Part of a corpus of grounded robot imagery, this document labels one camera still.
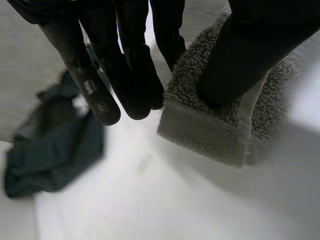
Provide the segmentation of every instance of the gray fabric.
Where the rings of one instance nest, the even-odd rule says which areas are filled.
[[[242,168],[256,164],[254,142],[268,142],[286,122],[287,82],[297,76],[283,59],[246,94],[221,109],[209,108],[196,92],[199,77],[220,28],[230,15],[223,11],[175,66],[158,127],[164,138],[215,161]]]

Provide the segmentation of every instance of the crumpled cloth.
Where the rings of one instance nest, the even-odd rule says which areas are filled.
[[[41,105],[18,129],[7,153],[8,197],[61,190],[101,157],[104,128],[91,111],[79,114],[73,105],[78,95],[67,71],[60,84],[37,95]]]

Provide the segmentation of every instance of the white surface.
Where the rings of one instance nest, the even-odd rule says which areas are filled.
[[[9,143],[0,141],[0,239],[36,240],[36,221],[32,198],[11,200],[4,193],[5,153],[9,147]]]
[[[152,53],[157,70],[163,69],[154,46]],[[310,115],[320,102],[320,86],[313,83],[307,97],[305,90],[297,93],[292,110],[301,126],[317,118]],[[104,158],[63,192],[37,196],[41,240],[319,238],[320,134],[291,125],[246,175],[157,136],[160,116],[153,111],[134,121],[122,111],[120,122],[106,128]]]

